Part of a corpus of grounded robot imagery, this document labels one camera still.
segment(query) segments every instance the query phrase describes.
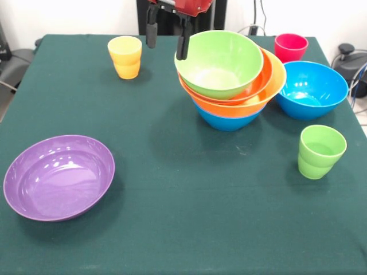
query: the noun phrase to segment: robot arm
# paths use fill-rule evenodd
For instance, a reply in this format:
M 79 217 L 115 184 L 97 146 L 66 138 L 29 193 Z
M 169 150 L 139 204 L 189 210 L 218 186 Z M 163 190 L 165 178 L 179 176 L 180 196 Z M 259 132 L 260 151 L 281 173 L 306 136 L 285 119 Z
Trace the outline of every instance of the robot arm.
M 146 44 L 154 48 L 157 41 L 157 14 L 162 9 L 179 16 L 182 32 L 178 38 L 177 54 L 178 60 L 185 60 L 188 56 L 190 36 L 192 34 L 191 18 L 199 13 L 206 12 L 213 0 L 148 0 L 150 3 L 147 12 Z

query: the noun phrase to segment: pink cup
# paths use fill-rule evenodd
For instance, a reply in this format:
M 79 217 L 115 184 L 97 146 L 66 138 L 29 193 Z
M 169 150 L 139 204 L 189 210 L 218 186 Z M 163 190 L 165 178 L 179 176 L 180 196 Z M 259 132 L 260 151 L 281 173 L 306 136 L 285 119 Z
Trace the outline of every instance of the pink cup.
M 301 60 L 307 50 L 309 42 L 303 36 L 284 33 L 275 37 L 274 51 L 281 62 Z

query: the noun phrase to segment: white wall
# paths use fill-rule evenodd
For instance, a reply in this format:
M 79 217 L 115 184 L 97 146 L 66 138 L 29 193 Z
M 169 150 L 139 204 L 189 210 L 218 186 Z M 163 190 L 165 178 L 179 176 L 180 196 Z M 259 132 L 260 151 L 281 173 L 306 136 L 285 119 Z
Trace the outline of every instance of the white wall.
M 339 5 L 335 0 L 263 0 L 263 4 L 268 36 L 316 36 L 329 62 L 343 42 L 367 49 L 367 0 L 348 0 Z M 236 32 L 253 22 L 253 0 L 228 0 L 227 9 L 226 29 Z M 257 0 L 257 24 L 262 25 L 263 18 Z
M 262 24 L 257 2 L 257 23 Z M 329 60 L 342 42 L 367 49 L 367 0 L 348 0 L 348 6 L 335 0 L 263 3 L 268 35 L 316 36 Z M 135 0 L 0 0 L 0 20 L 12 49 L 33 48 L 46 33 L 138 34 Z M 238 31 L 252 20 L 253 0 L 228 0 L 226 29 Z
M 138 34 L 135 0 L 0 0 L 0 20 L 12 49 L 47 33 Z

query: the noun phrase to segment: stacked bowls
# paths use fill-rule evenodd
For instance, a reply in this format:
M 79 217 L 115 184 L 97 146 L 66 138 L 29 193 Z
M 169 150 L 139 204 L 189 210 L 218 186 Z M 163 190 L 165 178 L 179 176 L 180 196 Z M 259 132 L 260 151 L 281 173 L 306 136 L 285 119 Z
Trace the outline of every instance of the stacked bowls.
M 175 58 L 175 65 L 201 117 L 222 131 L 249 124 L 286 82 L 284 65 L 274 54 L 224 30 L 191 36 L 188 58 Z

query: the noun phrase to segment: plastic cup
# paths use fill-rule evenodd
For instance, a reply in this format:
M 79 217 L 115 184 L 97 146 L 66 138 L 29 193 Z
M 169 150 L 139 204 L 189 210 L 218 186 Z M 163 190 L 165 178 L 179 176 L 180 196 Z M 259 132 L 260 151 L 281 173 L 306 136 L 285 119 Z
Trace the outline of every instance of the plastic cup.
M 142 42 L 133 36 L 119 36 L 107 45 L 115 70 L 123 79 L 133 79 L 139 74 Z
M 309 46 L 308 40 L 297 34 L 284 33 L 275 37 L 274 52 L 281 62 L 298 61 Z
M 346 140 L 334 128 L 311 125 L 300 134 L 298 169 L 308 179 L 320 179 L 346 151 Z

